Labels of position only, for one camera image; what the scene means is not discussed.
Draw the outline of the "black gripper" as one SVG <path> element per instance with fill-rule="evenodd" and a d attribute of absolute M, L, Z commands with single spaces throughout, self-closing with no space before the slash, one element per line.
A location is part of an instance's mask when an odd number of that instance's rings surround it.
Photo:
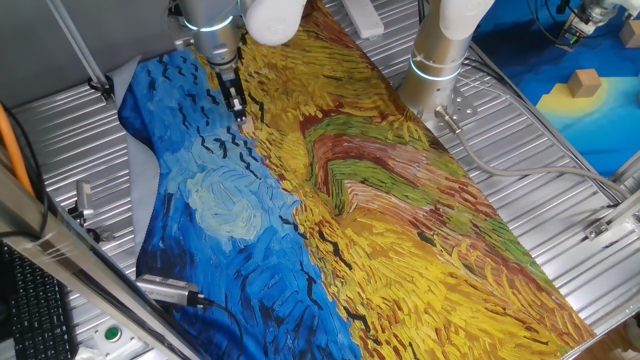
<path fill-rule="evenodd" d="M 234 114 L 239 126 L 244 125 L 247 120 L 246 97 L 237 64 L 215 66 L 214 72 L 228 111 Z"/>

